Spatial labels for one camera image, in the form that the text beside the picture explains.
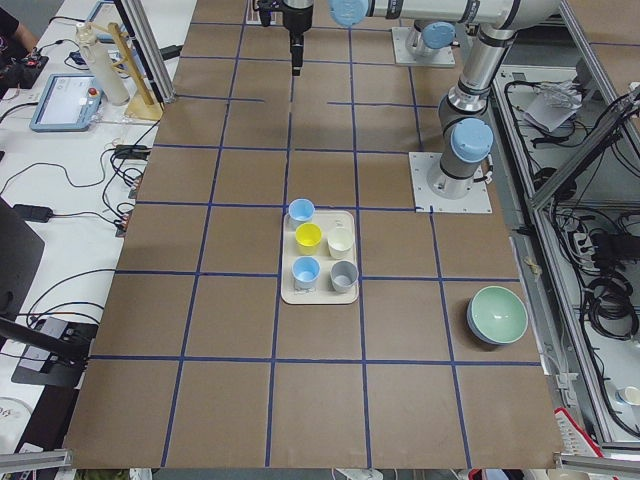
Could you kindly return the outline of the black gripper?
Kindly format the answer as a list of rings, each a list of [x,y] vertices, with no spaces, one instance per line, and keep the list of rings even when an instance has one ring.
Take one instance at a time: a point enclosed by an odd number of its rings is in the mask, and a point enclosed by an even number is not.
[[[313,0],[284,0],[282,15],[283,25],[289,32],[292,75],[299,76],[303,67],[304,34],[312,27]]]

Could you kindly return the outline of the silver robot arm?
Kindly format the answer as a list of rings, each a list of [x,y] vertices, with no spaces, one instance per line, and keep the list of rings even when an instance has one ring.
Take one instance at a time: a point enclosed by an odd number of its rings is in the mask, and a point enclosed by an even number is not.
[[[304,62],[304,34],[311,29],[313,22],[313,1],[259,1],[260,18],[263,26],[270,25],[272,12],[282,14],[282,23],[289,32],[292,75],[299,76]],[[330,1],[329,11],[332,19],[339,25],[352,27],[365,17],[372,17],[374,1]],[[439,50],[448,47],[454,40],[455,28],[452,24],[438,22],[414,22],[416,40],[411,36],[408,49],[424,47]]]
[[[331,1],[329,11],[342,26],[366,17],[443,20],[477,24],[476,39],[458,82],[439,107],[445,148],[439,163],[427,174],[429,188],[438,196],[460,199],[467,195],[479,164],[491,151],[493,132],[481,119],[499,67],[519,31],[554,14],[557,1]]]

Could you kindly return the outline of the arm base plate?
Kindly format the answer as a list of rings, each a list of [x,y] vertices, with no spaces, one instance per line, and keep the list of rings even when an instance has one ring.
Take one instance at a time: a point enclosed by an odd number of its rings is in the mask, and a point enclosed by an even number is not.
[[[431,68],[455,66],[453,51],[449,45],[439,49],[428,47],[421,33],[414,27],[393,27],[391,38],[397,65]]]
[[[439,152],[410,152],[415,210],[423,213],[491,214],[492,207],[481,165],[466,180],[447,177]]]

